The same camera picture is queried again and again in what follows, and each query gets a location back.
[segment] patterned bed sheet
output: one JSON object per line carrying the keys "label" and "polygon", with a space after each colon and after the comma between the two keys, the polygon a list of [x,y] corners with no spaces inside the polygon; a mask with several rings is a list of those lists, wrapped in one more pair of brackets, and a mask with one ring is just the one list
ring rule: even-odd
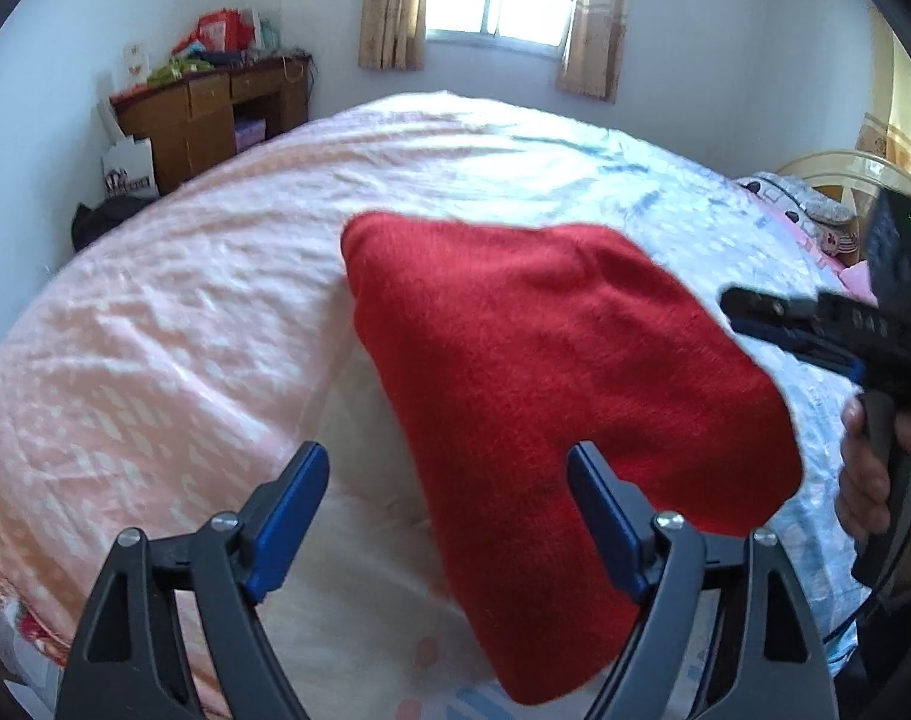
{"label": "patterned bed sheet", "polygon": [[[302,127],[100,240],[1,346],[0,620],[31,650],[64,661],[123,527],[193,530],[316,439],[334,458],[332,485],[260,611],[310,714],[582,716],[596,685],[514,707],[447,595],[404,437],[351,327],[338,236],[372,208],[608,224],[723,324],[728,284],[843,290],[745,190],[619,132],[452,95],[402,95]],[[832,508],[852,386],[739,343],[793,415],[805,480],[772,527],[828,632],[863,594]],[[200,694],[222,712],[191,610],[184,622]],[[853,644],[850,632],[830,650],[834,668]],[[39,683],[50,703],[57,678],[39,668]]]}

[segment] person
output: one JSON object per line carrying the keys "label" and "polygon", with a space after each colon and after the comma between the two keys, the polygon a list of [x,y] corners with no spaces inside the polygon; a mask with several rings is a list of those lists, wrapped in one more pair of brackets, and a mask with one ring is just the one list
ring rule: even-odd
{"label": "person", "polygon": [[[886,500],[889,474],[865,435],[865,412],[857,399],[843,409],[846,432],[841,441],[843,467],[838,476],[836,516],[855,541],[884,533],[891,525]],[[899,413],[896,440],[911,455],[911,413]],[[881,608],[858,623],[859,647],[836,679],[841,720],[856,720],[898,673],[886,702],[899,720],[911,720],[911,539],[895,572],[894,585]]]}

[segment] hand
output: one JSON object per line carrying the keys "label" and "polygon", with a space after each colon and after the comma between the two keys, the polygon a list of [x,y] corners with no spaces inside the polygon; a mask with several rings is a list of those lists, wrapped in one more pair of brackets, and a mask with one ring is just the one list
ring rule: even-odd
{"label": "hand", "polygon": [[[836,516],[843,530],[856,541],[889,530],[889,471],[872,452],[865,437],[865,411],[853,398],[843,409],[846,435],[841,443],[843,470],[838,474]],[[895,420],[895,437],[911,455],[911,413],[899,413]],[[911,584],[911,539],[895,572],[897,587]]]}

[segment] black bag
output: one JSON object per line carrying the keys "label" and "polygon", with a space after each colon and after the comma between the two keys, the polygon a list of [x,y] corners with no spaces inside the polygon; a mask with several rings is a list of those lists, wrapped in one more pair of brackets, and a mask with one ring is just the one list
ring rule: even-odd
{"label": "black bag", "polygon": [[156,197],[145,199],[120,194],[118,197],[110,197],[95,210],[80,203],[73,218],[73,248],[76,252],[84,250],[93,241],[116,229],[123,221],[132,218],[156,200]]}

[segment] red garment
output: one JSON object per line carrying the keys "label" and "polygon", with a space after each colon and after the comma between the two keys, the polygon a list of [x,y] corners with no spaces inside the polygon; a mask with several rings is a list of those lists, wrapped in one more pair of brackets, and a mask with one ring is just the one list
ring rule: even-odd
{"label": "red garment", "polygon": [[636,617],[569,495],[579,440],[711,533],[746,535],[798,489],[772,381],[619,233],[371,213],[342,253],[452,593],[516,701],[586,683]]}

